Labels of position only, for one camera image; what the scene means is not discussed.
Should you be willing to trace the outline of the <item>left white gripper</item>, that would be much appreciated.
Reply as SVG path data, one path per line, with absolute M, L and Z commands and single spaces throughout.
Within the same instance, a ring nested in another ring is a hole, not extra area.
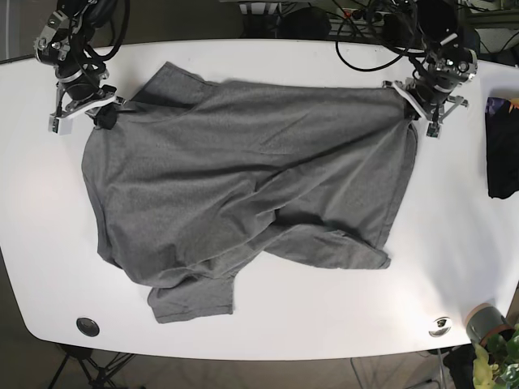
M 452 90 L 436 89 L 427 82 L 406 79 L 405 82 L 385 80 L 383 88 L 394 89 L 406 100 L 405 117 L 417 121 L 423 119 L 428 123 L 427 137 L 438 139 L 445 119 L 459 107 L 468 108 L 469 101 L 463 96 L 453 96 Z

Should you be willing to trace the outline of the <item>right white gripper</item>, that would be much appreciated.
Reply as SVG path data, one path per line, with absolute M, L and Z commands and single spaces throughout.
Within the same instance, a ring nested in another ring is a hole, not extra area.
M 96 130 L 112 130 L 118 111 L 127 102 L 110 85 L 95 92 L 89 83 L 57 83 L 56 87 L 56 109 L 50 114 L 48 124 L 48 131 L 56 135 L 70 134 L 74 119 L 81 114 L 93 120 Z

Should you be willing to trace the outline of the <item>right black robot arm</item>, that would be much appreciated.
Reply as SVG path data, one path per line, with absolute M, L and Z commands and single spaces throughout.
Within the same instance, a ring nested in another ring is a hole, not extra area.
M 55 110 L 49 131 L 64 135 L 73 120 L 89 116 L 97 130 L 114 128 L 118 111 L 126 103 L 117 88 L 106 84 L 106 63 L 120 50 L 127 34 L 131 3 L 123 3 L 122 26 L 107 54 L 91 45 L 97 30 L 113 24 L 116 1 L 59 1 L 34 42 L 36 60 L 54 69 L 57 79 Z

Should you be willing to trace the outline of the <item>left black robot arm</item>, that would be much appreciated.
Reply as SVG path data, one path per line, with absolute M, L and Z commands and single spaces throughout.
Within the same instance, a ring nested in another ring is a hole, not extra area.
M 444 120 L 469 102 L 454 90 L 472 80 L 478 70 L 476 53 L 463 44 L 457 13 L 446 1 L 416 1 L 414 31 L 420 35 L 423 59 L 409 56 L 414 74 L 404 83 L 385 81 L 406 100 L 407 116 L 428 122 L 427 136 L 437 138 Z

